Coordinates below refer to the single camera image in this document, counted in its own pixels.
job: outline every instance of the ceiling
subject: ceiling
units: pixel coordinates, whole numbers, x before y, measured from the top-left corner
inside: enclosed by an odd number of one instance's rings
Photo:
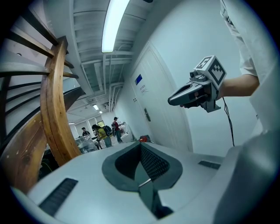
[[[122,88],[110,90],[113,83],[123,82],[122,73],[131,63],[131,51],[137,33],[146,21],[153,5],[144,0],[130,0],[122,18],[113,53],[102,53],[102,32],[109,0],[73,0],[73,29],[81,67],[93,94],[78,99],[67,111],[69,122],[78,122],[100,115],[92,105],[102,105],[112,99]]]

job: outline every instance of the yellow shirt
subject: yellow shirt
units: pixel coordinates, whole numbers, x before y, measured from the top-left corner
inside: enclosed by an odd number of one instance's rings
[[[98,136],[99,136],[101,139],[107,138],[106,132],[104,131],[103,128],[99,128],[99,129],[98,129]]]

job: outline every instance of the black cable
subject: black cable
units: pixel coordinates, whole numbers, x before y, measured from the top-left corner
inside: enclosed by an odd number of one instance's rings
[[[230,116],[229,116],[228,106],[227,106],[226,101],[224,100],[224,98],[223,98],[223,101],[224,101],[224,111],[227,114],[227,118],[228,118],[228,122],[229,122],[229,127],[231,129],[232,145],[235,146],[235,140],[234,140],[234,137],[233,137],[233,129],[232,129],[231,119],[230,119]]]

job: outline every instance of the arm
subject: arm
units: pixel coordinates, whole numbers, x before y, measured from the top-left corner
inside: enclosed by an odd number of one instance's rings
[[[258,86],[258,77],[249,74],[224,80],[217,100],[226,96],[251,96]]]

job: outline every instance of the door handle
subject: door handle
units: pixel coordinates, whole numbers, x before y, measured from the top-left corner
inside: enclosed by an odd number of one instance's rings
[[[144,108],[144,112],[145,112],[145,115],[146,115],[148,121],[151,121],[150,116],[149,116],[149,113],[148,113],[148,111],[147,111],[146,108]]]

